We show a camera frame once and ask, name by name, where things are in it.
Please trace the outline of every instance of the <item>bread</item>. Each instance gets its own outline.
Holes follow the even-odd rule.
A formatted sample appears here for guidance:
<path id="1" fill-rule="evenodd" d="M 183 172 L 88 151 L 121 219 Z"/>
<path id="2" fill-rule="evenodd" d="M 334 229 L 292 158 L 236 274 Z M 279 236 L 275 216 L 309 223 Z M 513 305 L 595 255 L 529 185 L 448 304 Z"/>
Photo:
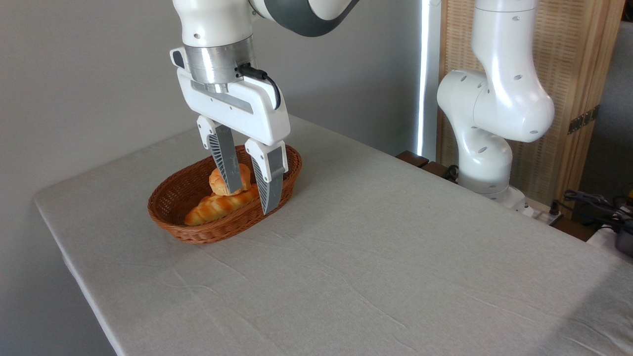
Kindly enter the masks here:
<path id="1" fill-rule="evenodd" d="M 213 190 L 215 194 L 220 196 L 236 195 L 248 190 L 251 187 L 251 170 L 248 169 L 245 164 L 240 163 L 239 174 L 242 177 L 242 189 L 238 189 L 233 193 L 229 193 L 229 189 L 222 179 L 220 170 L 216 168 L 209 176 L 209 185 L 211 186 L 211 190 Z"/>
<path id="2" fill-rule="evenodd" d="M 197 207 L 193 208 L 187 214 L 185 224 L 188 226 L 197 226 L 205 222 L 218 220 L 252 202 L 257 198 L 258 194 L 257 185 L 252 184 L 248 190 L 236 195 L 206 196 L 200 201 Z"/>

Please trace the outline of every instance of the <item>black cable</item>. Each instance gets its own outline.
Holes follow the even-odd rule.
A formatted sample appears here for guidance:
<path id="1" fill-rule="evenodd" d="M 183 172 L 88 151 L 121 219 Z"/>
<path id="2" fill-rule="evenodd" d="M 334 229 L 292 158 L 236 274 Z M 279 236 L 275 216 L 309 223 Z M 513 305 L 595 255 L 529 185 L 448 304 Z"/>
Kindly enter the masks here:
<path id="1" fill-rule="evenodd" d="M 601 196 L 599 194 L 587 194 L 582 191 L 575 191 L 573 189 L 568 189 L 563 193 L 563 197 L 565 201 L 579 201 L 584 204 L 589 204 L 592 207 L 598 210 L 602 210 L 604 212 L 608 212 L 611 214 L 615 214 L 615 213 L 624 214 L 633 218 L 633 215 L 630 212 L 626 210 L 622 210 L 621 208 L 616 207 L 615 205 L 612 205 L 609 201 L 605 199 L 604 196 Z"/>
<path id="2" fill-rule="evenodd" d="M 581 212 L 578 209 L 574 209 L 574 208 L 572 208 L 572 207 L 570 207 L 568 205 L 565 205 L 565 204 L 561 203 L 559 200 L 554 200 L 554 202 L 557 203 L 559 206 L 561 206 L 561 207 L 563 207 L 563 208 L 565 208 L 567 210 L 570 210 L 572 212 L 575 212 L 575 213 L 577 213 L 577 214 L 579 214 L 579 215 L 581 215 L 581 216 L 583 216 L 583 217 L 585 217 L 587 219 L 593 220 L 595 222 L 602 223 L 603 225 L 610 226 L 613 229 L 613 231 L 615 231 L 615 232 L 620 232 L 620 230 L 623 229 L 623 228 L 627 232 L 629 231 L 629 229 L 631 229 L 630 228 L 630 223 L 627 223 L 626 221 L 622 220 L 620 217 L 614 217 L 611 220 L 601 219 L 599 217 L 594 217 L 594 216 L 591 216 L 591 215 L 587 215 L 586 213 L 583 213 L 583 212 Z"/>
<path id="3" fill-rule="evenodd" d="M 269 81 L 270 85 L 272 85 L 273 89 L 275 90 L 275 100 L 277 101 L 275 110 L 279 109 L 279 106 L 281 105 L 281 93 L 279 92 L 279 87 L 277 86 L 275 81 L 268 76 L 268 73 L 264 72 L 263 70 L 251 67 L 250 63 L 240 65 L 235 69 L 235 71 L 245 77 Z"/>
<path id="4" fill-rule="evenodd" d="M 601 219 L 605 219 L 605 220 L 611 220 L 613 219 L 613 215 L 602 215 L 600 216 Z M 587 226 L 587 227 L 591 227 L 592 225 L 597 225 L 597 224 L 602 224 L 601 222 L 598 221 L 589 221 L 589 222 L 583 222 L 582 225 L 583 226 Z"/>
<path id="5" fill-rule="evenodd" d="M 275 106 L 275 110 L 279 109 L 279 106 L 281 105 L 281 93 L 279 93 L 279 87 L 277 86 L 277 83 L 275 83 L 275 81 L 269 77 L 266 76 L 266 80 L 270 82 L 270 84 L 273 86 L 273 89 L 275 90 L 275 100 L 277 100 L 277 105 Z"/>

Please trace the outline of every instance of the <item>gray tablecloth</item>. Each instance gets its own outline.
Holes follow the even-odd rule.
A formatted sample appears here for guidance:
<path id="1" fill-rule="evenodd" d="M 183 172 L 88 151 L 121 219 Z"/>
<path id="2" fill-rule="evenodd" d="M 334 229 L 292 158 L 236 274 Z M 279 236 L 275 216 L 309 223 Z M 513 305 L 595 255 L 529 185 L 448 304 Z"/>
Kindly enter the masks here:
<path id="1" fill-rule="evenodd" d="M 193 130 L 36 196 L 120 355 L 633 354 L 631 265 L 303 120 L 287 143 L 293 198 L 211 245 L 146 211 Z"/>

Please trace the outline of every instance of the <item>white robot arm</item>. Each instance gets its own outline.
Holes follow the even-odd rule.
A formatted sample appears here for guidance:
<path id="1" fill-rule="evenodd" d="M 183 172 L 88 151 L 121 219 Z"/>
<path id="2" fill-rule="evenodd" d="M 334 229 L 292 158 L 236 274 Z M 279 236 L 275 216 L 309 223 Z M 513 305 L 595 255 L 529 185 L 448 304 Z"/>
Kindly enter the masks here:
<path id="1" fill-rule="evenodd" d="M 232 130 L 247 137 L 264 214 L 279 205 L 288 171 L 284 138 L 290 133 L 284 97 L 257 70 L 253 22 L 276 21 L 303 36 L 340 24 L 358 0 L 173 0 L 184 47 L 171 51 L 187 104 L 199 113 L 203 145 L 229 191 L 241 188 Z"/>
<path id="2" fill-rule="evenodd" d="M 533 142 L 554 119 L 532 59 L 538 4 L 477 0 L 472 49 L 486 72 L 452 71 L 437 93 L 458 142 L 459 184 L 519 212 L 525 196 L 509 186 L 512 151 L 505 139 Z"/>

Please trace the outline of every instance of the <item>wicker basket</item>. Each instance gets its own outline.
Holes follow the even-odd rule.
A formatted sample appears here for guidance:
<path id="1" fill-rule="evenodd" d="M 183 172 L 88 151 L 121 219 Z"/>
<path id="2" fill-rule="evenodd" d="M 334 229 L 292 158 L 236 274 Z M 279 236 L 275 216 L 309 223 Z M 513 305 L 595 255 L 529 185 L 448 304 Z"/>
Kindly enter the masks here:
<path id="1" fill-rule="evenodd" d="M 240 163 L 251 169 L 251 182 L 255 182 L 253 163 L 244 146 L 235 148 Z M 299 176 L 302 161 L 299 153 L 286 146 L 288 172 L 284 174 L 284 185 L 279 206 L 266 216 L 284 206 L 292 195 L 294 182 Z M 149 216 L 160 227 L 169 231 L 175 238 L 186 243 L 202 244 L 221 241 L 262 221 L 266 216 L 261 211 L 259 198 L 246 206 L 213 222 L 200 226 L 184 224 L 185 215 L 198 205 L 200 200 L 211 194 L 209 175 L 216 168 L 212 157 L 198 161 L 172 174 L 162 182 L 149 198 L 147 210 Z"/>

